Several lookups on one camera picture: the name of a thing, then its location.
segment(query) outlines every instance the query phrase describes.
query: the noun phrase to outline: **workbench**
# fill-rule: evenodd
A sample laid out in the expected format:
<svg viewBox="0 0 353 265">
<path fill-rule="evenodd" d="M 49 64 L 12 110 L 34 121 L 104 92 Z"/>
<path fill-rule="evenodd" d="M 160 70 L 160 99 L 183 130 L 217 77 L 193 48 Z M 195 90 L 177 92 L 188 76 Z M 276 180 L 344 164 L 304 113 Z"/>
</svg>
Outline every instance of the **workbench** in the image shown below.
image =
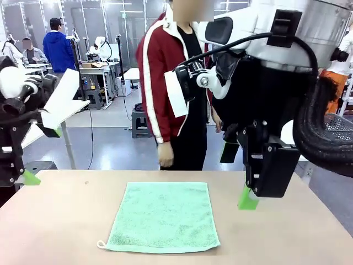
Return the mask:
<svg viewBox="0 0 353 265">
<path fill-rule="evenodd" d="M 48 66 L 49 63 L 30 63 L 28 65 L 25 65 L 26 68 L 44 68 Z"/>
<path fill-rule="evenodd" d="M 244 172 L 42 171 L 0 208 L 1 264 L 352 265 L 353 238 L 294 175 L 283 199 L 239 211 Z M 221 246 L 148 255 L 107 241 L 127 182 L 207 182 Z"/>
<path fill-rule="evenodd" d="M 41 75 L 44 77 L 44 72 L 43 69 L 41 68 L 24 68 L 22 69 L 25 75 L 30 75 L 32 73 L 41 73 Z"/>
<path fill-rule="evenodd" d="M 124 79 L 132 81 L 137 81 L 138 85 L 138 102 L 142 103 L 142 91 L 140 82 L 140 71 L 138 68 L 131 68 L 126 73 L 124 73 Z"/>
<path fill-rule="evenodd" d="M 116 91 L 115 91 L 115 80 L 113 76 L 113 66 L 104 66 L 101 68 L 81 68 L 80 67 L 80 72 L 81 76 L 103 76 L 103 84 L 104 84 L 104 92 L 105 92 L 105 100 L 106 100 L 106 106 L 104 109 L 107 109 L 111 104 L 112 100 L 117 97 Z"/>
</svg>

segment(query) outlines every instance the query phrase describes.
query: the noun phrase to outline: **person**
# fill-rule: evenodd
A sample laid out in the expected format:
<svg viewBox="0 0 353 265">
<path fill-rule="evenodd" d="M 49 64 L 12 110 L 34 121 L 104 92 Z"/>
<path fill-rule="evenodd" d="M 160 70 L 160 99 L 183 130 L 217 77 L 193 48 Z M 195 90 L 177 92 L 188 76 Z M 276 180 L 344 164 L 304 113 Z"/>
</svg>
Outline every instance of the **person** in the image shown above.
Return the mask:
<svg viewBox="0 0 353 265">
<path fill-rule="evenodd" d="M 345 62 L 333 61 L 329 68 L 321 72 L 322 77 L 331 78 L 337 84 L 337 99 L 329 102 L 327 107 L 328 113 L 336 113 L 338 110 L 338 100 L 342 97 L 344 87 L 348 80 L 348 76 L 351 72 L 351 60 L 353 52 L 353 17 L 349 21 L 349 32 L 342 39 L 339 46 L 341 51 L 345 51 L 349 54 L 348 59 Z"/>
<path fill-rule="evenodd" d="M 24 38 L 22 40 L 22 45 L 24 52 L 23 60 L 30 64 L 37 64 L 37 63 L 48 63 L 48 59 L 45 57 L 45 54 L 38 48 L 33 47 L 33 43 L 31 39 Z"/>
<path fill-rule="evenodd" d="M 44 54 L 53 67 L 55 75 L 60 79 L 67 69 L 75 70 L 71 43 L 60 32 L 62 23 L 58 18 L 50 19 L 51 32 L 43 40 Z"/>
<path fill-rule="evenodd" d="M 148 126 L 156 138 L 161 170 L 202 170 L 210 114 L 217 132 L 221 131 L 221 120 L 211 105 L 210 91 L 195 84 L 197 95 L 187 103 L 188 115 L 176 118 L 164 79 L 164 73 L 204 52 L 205 44 L 197 39 L 198 23 L 189 22 L 201 20 L 197 11 L 203 3 L 204 0 L 170 1 L 166 12 L 149 28 L 137 48 L 142 105 L 147 113 Z"/>
</svg>

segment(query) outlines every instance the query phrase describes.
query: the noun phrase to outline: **black shirt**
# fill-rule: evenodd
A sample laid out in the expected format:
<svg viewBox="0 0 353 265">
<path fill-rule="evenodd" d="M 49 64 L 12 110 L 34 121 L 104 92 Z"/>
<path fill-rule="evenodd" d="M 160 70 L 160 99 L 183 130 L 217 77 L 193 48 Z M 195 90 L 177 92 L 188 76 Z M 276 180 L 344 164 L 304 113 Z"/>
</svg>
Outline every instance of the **black shirt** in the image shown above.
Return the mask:
<svg viewBox="0 0 353 265">
<path fill-rule="evenodd" d="M 189 58 L 202 54 L 199 40 L 192 30 L 192 34 L 185 33 L 178 27 L 179 33 L 184 40 Z M 207 125 L 207 91 L 200 88 L 196 83 L 193 84 L 197 89 L 197 94 L 194 100 L 189 103 L 189 115 L 180 133 L 181 137 L 187 135 L 188 138 L 199 139 L 206 136 Z"/>
</svg>

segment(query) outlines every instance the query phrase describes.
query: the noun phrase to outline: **screw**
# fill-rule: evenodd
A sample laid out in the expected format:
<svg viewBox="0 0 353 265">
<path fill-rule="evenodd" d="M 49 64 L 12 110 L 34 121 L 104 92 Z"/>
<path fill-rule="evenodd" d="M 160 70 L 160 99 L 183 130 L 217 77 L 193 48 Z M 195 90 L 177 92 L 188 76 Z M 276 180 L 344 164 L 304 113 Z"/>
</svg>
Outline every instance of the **screw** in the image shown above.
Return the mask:
<svg viewBox="0 0 353 265">
<path fill-rule="evenodd" d="M 201 79 L 201 85 L 203 85 L 204 87 L 208 86 L 208 77 L 203 77 Z"/>
</svg>

